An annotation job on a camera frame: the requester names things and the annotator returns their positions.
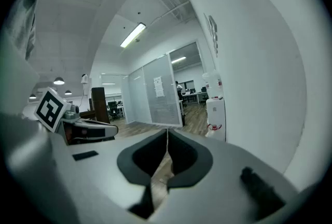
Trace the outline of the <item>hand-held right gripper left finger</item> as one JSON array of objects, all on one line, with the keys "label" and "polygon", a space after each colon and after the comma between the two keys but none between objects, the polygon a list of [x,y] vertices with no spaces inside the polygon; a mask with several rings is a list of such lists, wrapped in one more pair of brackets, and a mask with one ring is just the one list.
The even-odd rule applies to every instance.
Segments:
[{"label": "hand-held right gripper left finger", "polygon": [[136,224],[154,212],[151,177],[167,131],[67,145],[40,123],[4,115],[4,167],[27,224]]}]

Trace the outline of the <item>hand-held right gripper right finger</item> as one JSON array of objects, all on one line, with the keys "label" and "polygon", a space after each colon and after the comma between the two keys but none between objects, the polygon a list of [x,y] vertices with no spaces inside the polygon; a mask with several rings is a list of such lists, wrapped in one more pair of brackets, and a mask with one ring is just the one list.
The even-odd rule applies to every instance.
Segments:
[{"label": "hand-held right gripper right finger", "polygon": [[197,150],[197,161],[169,181],[186,180],[206,170],[193,186],[169,188],[166,200],[152,215],[155,224],[254,224],[257,204],[240,180],[245,167],[252,168],[276,194],[289,202],[298,191],[277,170],[245,149],[210,137],[170,129],[169,141],[204,147],[212,156],[212,165],[202,161],[206,154]]}]

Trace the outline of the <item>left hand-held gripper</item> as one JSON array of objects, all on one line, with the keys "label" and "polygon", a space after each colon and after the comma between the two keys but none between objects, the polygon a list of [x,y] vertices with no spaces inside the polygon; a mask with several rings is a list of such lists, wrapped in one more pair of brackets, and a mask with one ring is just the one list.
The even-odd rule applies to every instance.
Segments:
[{"label": "left hand-held gripper", "polygon": [[112,141],[119,132],[116,125],[79,119],[79,107],[50,87],[43,92],[34,116],[50,132],[60,134],[69,145]]}]

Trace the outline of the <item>black office chair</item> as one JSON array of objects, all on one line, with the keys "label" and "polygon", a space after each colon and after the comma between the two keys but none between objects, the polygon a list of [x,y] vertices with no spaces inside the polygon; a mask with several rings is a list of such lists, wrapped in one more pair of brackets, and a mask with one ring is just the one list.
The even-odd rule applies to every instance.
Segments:
[{"label": "black office chair", "polygon": [[109,117],[111,120],[119,119],[119,109],[117,106],[117,102],[108,102],[108,109],[109,109]]}]

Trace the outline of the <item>white water dispenser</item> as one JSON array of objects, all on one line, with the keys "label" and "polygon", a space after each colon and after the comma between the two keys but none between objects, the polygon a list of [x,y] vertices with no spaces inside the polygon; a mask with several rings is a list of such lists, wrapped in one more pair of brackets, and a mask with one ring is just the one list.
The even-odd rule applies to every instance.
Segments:
[{"label": "white water dispenser", "polygon": [[206,101],[206,111],[207,111],[207,124],[222,125],[222,131],[225,135],[226,142],[226,115],[225,115],[225,104],[224,100],[213,98]]}]

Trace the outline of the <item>white paper notice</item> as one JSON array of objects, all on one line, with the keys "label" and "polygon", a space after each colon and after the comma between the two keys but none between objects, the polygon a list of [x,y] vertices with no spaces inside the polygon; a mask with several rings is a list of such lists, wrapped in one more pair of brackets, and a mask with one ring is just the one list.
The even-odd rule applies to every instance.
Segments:
[{"label": "white paper notice", "polygon": [[164,97],[164,88],[161,76],[154,78],[156,97]]}]

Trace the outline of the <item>white office desk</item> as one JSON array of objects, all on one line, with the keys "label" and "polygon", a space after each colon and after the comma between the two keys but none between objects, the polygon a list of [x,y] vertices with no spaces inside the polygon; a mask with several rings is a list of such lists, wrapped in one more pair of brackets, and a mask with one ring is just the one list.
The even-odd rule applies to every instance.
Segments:
[{"label": "white office desk", "polygon": [[206,92],[198,92],[192,94],[184,94],[183,100],[185,103],[196,103],[196,104],[204,104],[208,99],[208,94]]}]

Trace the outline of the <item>clear water jug red label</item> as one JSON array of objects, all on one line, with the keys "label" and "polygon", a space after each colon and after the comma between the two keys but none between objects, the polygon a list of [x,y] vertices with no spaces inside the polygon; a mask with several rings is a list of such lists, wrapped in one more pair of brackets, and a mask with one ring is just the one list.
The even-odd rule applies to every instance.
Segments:
[{"label": "clear water jug red label", "polygon": [[202,75],[202,77],[205,82],[205,87],[209,98],[218,98],[219,100],[223,99],[224,92],[219,72],[217,70],[206,72]]}]

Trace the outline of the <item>dark wooden post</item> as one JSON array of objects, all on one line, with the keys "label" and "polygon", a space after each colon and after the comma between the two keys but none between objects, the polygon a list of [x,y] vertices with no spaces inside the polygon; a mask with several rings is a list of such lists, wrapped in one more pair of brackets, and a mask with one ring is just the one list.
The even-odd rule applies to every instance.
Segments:
[{"label": "dark wooden post", "polygon": [[106,107],[105,91],[103,87],[94,87],[91,89],[91,99],[95,118],[97,121],[110,124]]}]

